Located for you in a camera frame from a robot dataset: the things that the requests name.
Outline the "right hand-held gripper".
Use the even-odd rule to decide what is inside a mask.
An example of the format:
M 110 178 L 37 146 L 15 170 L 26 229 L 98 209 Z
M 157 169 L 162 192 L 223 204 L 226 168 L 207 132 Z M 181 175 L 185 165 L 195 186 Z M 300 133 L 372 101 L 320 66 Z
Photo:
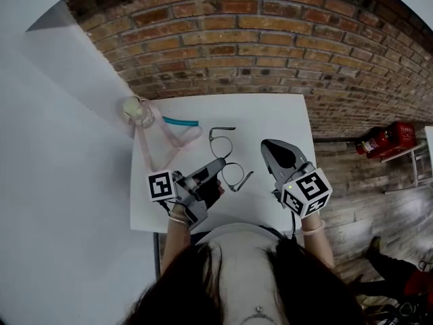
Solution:
M 298 168 L 286 180 L 275 183 L 272 194 L 283 208 L 304 219 L 322 209 L 333 189 L 321 168 L 316 169 L 295 145 L 278 139 L 264 139 L 260 151 L 270 175 L 275 168 Z

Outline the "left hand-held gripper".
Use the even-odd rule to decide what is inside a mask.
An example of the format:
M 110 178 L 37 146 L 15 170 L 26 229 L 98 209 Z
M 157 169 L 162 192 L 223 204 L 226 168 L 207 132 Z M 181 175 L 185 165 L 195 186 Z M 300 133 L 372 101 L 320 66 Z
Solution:
M 170 208 L 167 203 L 180 204 L 186 223 L 190 229 L 194 229 L 208 217 L 206 202 L 198 190 L 201 185 L 215 178 L 226 164 L 224 158 L 216 158 L 188 176 L 169 170 L 149 174 L 147 184 L 150 200 L 160 204 L 173 219 L 174 207 Z

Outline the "person's left hand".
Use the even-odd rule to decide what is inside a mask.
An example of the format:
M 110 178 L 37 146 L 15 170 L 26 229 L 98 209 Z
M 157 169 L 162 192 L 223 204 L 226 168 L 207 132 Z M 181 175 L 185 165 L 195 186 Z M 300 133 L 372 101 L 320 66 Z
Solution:
M 213 204 L 224 194 L 225 190 L 221 185 L 221 181 L 214 176 L 200 187 L 201 197 L 205 202 L 206 208 L 210 209 Z

